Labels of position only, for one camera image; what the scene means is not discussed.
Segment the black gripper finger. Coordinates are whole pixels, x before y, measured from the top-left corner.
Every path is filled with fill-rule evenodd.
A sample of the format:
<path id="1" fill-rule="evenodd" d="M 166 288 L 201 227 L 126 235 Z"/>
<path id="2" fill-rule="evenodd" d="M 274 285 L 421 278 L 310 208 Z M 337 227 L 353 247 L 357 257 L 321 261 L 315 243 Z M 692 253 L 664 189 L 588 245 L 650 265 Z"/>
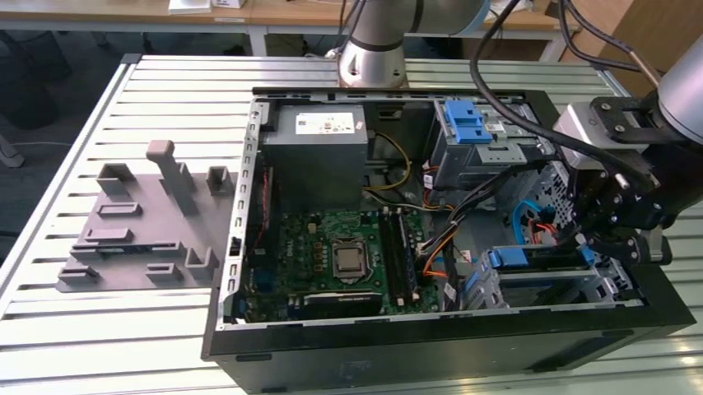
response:
<path id="1" fill-rule="evenodd" d="M 672 247 L 664 235 L 628 235 L 588 237 L 588 246 L 598 254 L 618 260 L 625 265 L 672 264 Z"/>
<path id="2" fill-rule="evenodd" d="M 636 193 L 574 196 L 574 234 L 593 238 L 621 229 L 653 230 L 662 224 L 664 205 Z"/>

